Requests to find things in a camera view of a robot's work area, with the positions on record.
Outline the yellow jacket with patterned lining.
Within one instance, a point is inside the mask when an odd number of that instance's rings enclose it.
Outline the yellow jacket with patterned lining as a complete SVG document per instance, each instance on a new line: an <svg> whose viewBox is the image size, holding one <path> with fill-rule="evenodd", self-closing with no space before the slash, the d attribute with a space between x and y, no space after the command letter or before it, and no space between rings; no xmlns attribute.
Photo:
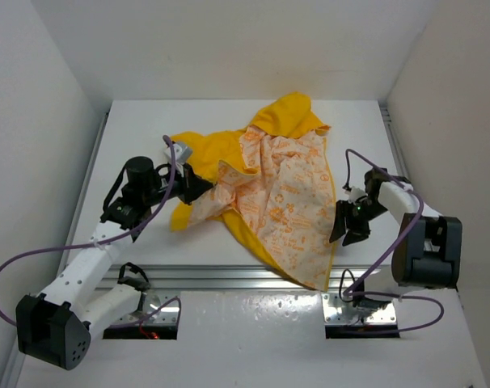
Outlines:
<svg viewBox="0 0 490 388"><path fill-rule="evenodd" d="M293 92L260 109L244 129L175 135L192 149L189 164L212 187L175 208L171 229L220 221L263 263L326 291L336 223L328 131L310 97Z"/></svg>

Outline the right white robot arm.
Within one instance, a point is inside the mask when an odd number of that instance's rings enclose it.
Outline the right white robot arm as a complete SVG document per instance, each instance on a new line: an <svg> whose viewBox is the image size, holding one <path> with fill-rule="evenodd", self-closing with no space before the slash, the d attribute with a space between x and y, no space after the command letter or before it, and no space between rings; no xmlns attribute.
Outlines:
<svg viewBox="0 0 490 388"><path fill-rule="evenodd" d="M362 310L379 310L394 299L423 289L456 289L463 224L429 207L410 182L385 171L365 173L363 189L347 187L348 198L336 203L330 242L343 247L365 241L370 223L390 214L399 223L395 241L363 275L339 291Z"/></svg>

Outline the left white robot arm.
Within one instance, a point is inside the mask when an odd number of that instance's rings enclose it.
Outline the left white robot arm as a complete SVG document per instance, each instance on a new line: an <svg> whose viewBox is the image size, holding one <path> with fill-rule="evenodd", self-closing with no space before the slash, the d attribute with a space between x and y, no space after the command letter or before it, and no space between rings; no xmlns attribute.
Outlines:
<svg viewBox="0 0 490 388"><path fill-rule="evenodd" d="M177 198L191 204L212 188L188 163L155 167L150 158L129 159L103 202L89 243L57 278L15 309L19 350L65 370L76 368L91 341L116 320L142 309L147 279L127 276L95 300L91 295L121 254L135 243L153 210Z"/></svg>

